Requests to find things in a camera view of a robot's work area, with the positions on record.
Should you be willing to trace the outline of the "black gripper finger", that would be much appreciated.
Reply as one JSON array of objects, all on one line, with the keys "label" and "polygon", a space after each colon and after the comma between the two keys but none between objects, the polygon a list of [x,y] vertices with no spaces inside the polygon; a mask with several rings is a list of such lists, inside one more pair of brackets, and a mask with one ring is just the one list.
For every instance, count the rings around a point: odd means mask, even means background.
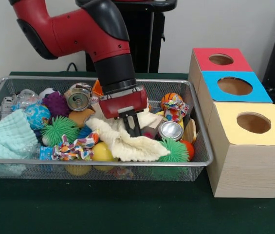
[{"label": "black gripper finger", "polygon": [[133,136],[134,135],[134,129],[132,129],[129,125],[129,121],[128,121],[128,117],[123,117],[123,122],[124,122],[124,125],[125,125],[125,129],[127,131],[127,133],[130,135],[130,136]]},{"label": "black gripper finger", "polygon": [[140,129],[140,124],[139,124],[139,120],[138,120],[138,116],[136,113],[134,113],[132,115],[132,118],[133,118],[133,121],[134,121],[134,128],[133,128],[133,131],[134,131],[134,136],[135,137],[139,137],[142,135],[141,133],[141,129]]}]

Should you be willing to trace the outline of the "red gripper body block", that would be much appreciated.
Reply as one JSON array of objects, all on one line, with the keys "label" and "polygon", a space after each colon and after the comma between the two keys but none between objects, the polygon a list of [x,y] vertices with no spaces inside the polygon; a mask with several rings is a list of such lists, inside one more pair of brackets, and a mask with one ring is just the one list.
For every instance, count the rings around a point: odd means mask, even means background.
[{"label": "red gripper body block", "polygon": [[143,111],[147,107],[147,94],[143,85],[121,92],[104,95],[99,105],[105,118],[118,118],[121,113]]}]

